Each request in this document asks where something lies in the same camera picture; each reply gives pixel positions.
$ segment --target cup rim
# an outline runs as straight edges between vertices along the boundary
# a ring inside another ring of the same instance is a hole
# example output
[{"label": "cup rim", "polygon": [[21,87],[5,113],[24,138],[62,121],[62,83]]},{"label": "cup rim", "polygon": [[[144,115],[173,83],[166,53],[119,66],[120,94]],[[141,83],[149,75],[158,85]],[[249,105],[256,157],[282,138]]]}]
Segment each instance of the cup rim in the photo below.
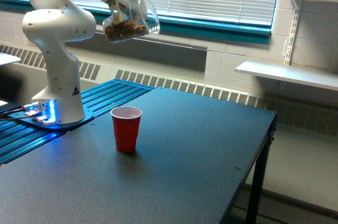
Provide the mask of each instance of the cup rim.
[{"label": "cup rim", "polygon": [[[140,112],[140,115],[138,115],[137,117],[119,117],[119,116],[114,115],[112,112],[113,112],[115,109],[119,109],[119,108],[133,108],[133,109],[137,109],[137,110]],[[134,106],[118,106],[118,107],[113,108],[113,109],[110,111],[110,114],[111,114],[113,117],[116,117],[116,118],[125,119],[125,120],[132,120],[132,119],[136,119],[136,118],[141,117],[141,116],[142,116],[142,110],[140,110],[139,108],[136,108],[136,107],[134,107]]]}]

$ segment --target table leg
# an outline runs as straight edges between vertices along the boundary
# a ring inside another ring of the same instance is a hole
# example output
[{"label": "table leg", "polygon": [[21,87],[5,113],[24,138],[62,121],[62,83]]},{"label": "table leg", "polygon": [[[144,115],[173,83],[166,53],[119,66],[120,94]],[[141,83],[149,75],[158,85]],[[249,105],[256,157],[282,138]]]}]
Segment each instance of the table leg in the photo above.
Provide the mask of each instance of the table leg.
[{"label": "table leg", "polygon": [[246,224],[256,223],[259,200],[263,189],[265,169],[268,161],[270,144],[273,138],[272,133],[270,133],[268,137],[269,138],[266,140],[263,149],[261,150],[256,160],[255,172],[253,174],[251,193],[246,217]]}]

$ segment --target radiator vent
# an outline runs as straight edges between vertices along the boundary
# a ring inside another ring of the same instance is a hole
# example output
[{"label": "radiator vent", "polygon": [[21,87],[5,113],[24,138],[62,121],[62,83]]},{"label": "radiator vent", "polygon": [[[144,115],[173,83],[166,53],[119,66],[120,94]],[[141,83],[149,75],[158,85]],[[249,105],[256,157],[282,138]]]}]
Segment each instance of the radiator vent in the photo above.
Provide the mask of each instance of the radiator vent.
[{"label": "radiator vent", "polygon": [[239,104],[276,111],[277,122],[291,125],[319,133],[337,135],[338,113],[324,108],[308,108],[294,102],[273,101],[256,97],[248,93],[226,88],[218,88],[197,82],[178,80],[174,78],[161,78],[150,74],[117,70],[116,79],[142,83],[152,87],[165,87],[179,91],[208,96],[216,99],[233,101]]},{"label": "radiator vent", "polygon": [[[0,45],[0,52],[19,57],[21,59],[19,62],[20,64],[24,64],[29,67],[46,69],[46,61],[41,52],[24,50],[6,45]],[[101,66],[99,64],[79,61],[80,78],[96,80],[100,67]]]}]

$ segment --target clear plastic cup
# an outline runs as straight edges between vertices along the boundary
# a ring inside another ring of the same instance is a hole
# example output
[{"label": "clear plastic cup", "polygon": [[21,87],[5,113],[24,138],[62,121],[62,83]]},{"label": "clear plastic cup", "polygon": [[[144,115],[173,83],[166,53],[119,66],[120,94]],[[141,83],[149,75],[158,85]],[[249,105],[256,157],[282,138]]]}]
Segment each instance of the clear plastic cup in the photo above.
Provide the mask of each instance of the clear plastic cup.
[{"label": "clear plastic cup", "polygon": [[112,15],[102,25],[109,41],[116,43],[159,33],[156,9],[150,0],[136,0],[128,6],[112,0],[108,5]]}]

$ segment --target white table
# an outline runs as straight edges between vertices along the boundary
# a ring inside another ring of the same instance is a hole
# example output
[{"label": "white table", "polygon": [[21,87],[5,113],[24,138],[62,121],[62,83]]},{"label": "white table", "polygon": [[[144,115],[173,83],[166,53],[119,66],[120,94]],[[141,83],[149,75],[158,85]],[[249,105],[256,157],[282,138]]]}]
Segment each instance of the white table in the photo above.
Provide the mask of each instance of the white table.
[{"label": "white table", "polygon": [[21,61],[20,58],[0,52],[0,66]]}]

